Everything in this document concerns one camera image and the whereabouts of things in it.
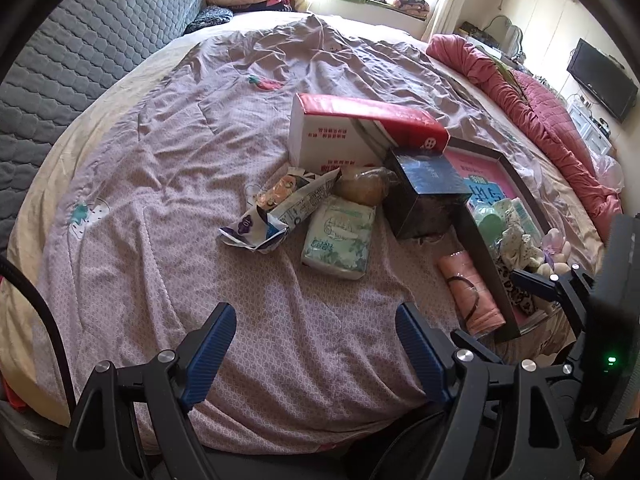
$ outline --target gray quilted headboard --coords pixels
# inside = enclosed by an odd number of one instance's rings
[[[63,0],[0,86],[0,253],[56,139],[118,79],[181,36],[202,0]]]

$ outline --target black cord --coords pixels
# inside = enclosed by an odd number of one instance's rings
[[[49,310],[47,303],[44,301],[37,289],[31,284],[27,277],[17,269],[9,260],[0,254],[0,276],[3,276],[9,283],[17,288],[20,293],[31,303],[38,316],[44,324],[44,328],[49,334],[53,353],[58,362],[60,377],[62,378],[62,387],[65,390],[66,405],[69,408],[69,416],[74,414],[76,409],[76,396],[74,394],[74,386],[71,382],[71,372],[69,364],[66,360],[65,346],[62,344],[60,331],[56,325],[56,320]]]

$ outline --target snack wrapper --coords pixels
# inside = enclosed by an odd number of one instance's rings
[[[318,176],[269,212],[253,206],[237,221],[219,228],[222,241],[262,254],[273,251],[331,194],[339,178],[340,169]]]
[[[255,195],[255,204],[265,211],[271,211],[316,178],[318,176],[315,173],[307,173],[302,168],[289,168],[275,186]]]

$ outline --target pink fabric case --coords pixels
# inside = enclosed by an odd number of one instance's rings
[[[471,335],[486,334],[504,325],[504,317],[466,251],[443,256],[438,267]]]

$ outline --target pink comforter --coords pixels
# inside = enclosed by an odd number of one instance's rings
[[[529,103],[523,101],[494,62],[460,36],[434,36],[427,54],[466,76],[505,111],[574,188],[600,237],[606,241],[613,216],[622,213],[620,199],[593,176],[586,147],[577,142],[573,123],[570,118],[566,120],[568,116],[553,94],[530,76],[514,72]]]

